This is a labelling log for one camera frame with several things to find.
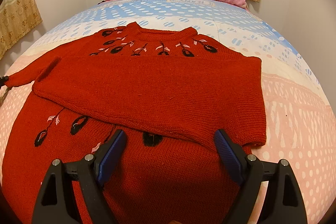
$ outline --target bed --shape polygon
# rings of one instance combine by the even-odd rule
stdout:
[[[261,160],[289,160],[302,192],[308,223],[318,223],[336,197],[335,115],[320,83],[295,48],[270,25],[242,8],[214,0],[103,2],[47,32],[15,61],[7,75],[56,46],[133,21],[144,28],[161,30],[178,31],[191,26],[230,49],[262,60],[267,143],[252,151]],[[1,89],[0,165],[12,125],[31,86],[8,92],[5,87]],[[258,220],[266,189],[267,183],[263,183],[249,224]]]

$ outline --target blue clamp pad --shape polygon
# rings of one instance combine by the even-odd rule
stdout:
[[[241,186],[245,181],[244,174],[247,169],[246,153],[240,145],[231,141],[223,129],[217,130],[213,139],[218,154],[231,179]]]
[[[110,179],[126,147],[126,140],[125,132],[117,130],[112,138],[97,150],[95,154],[95,173],[96,180],[101,186]]]

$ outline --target metal screw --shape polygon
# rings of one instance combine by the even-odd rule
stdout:
[[[253,154],[249,154],[249,155],[247,155],[247,159],[250,160],[250,161],[255,161],[257,159],[257,157]]]
[[[87,154],[85,157],[84,157],[85,160],[87,161],[90,161],[93,159],[93,155],[92,154]]]
[[[59,159],[55,159],[55,160],[52,161],[52,164],[53,164],[54,166],[57,166],[57,165],[59,165],[60,162],[61,162],[61,161],[60,161]]]
[[[283,166],[287,166],[289,164],[288,161],[285,159],[282,159],[280,162]]]

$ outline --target sweater neckline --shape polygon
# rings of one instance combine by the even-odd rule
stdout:
[[[127,25],[127,29],[138,40],[143,41],[175,41],[186,37],[197,35],[197,30],[193,27],[188,27],[182,31],[167,31],[142,28],[136,22],[131,22]]]

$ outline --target red knitted sweater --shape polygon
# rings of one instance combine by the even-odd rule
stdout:
[[[191,27],[161,31],[133,22],[61,45],[6,82],[35,81],[8,140],[3,193],[30,223],[52,160],[79,160],[121,128],[127,146],[104,190],[120,224],[220,223],[238,186],[213,134],[224,128],[247,152],[265,144],[260,75],[260,59]]]

